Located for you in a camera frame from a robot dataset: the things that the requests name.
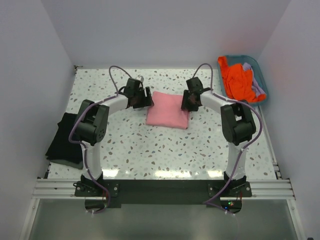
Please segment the pink t-shirt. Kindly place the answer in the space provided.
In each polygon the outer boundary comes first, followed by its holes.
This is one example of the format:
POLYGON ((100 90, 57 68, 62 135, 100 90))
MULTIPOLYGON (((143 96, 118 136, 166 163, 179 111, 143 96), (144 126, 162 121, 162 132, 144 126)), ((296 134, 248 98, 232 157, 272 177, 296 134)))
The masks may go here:
POLYGON ((152 100, 154 105, 147 111, 147 125, 183 130, 188 128, 189 112, 181 109, 182 95, 154 91, 152 100))

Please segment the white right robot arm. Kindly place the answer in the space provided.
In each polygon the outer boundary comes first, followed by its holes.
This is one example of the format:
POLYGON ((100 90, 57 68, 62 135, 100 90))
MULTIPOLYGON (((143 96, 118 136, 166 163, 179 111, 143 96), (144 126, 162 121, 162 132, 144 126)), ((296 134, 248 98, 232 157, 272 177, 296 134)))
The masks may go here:
POLYGON ((222 133, 228 142, 228 160, 224 179, 234 181, 246 178, 245 162, 248 147, 256 132, 256 124, 250 105, 244 101, 226 98, 204 88, 198 77, 186 81, 181 109, 196 112, 199 107, 207 107, 220 114, 222 133))

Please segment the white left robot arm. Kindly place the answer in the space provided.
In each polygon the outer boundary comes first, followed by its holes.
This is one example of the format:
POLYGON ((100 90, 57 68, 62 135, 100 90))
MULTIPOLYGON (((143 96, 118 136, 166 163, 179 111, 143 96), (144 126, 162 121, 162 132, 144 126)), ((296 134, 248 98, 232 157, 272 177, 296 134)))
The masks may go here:
POLYGON ((96 181, 103 177, 100 143, 107 133, 110 115, 129 108, 140 109, 154 105, 150 87, 138 79, 129 78, 115 95, 102 100, 82 101, 68 140, 82 149, 82 177, 96 181))

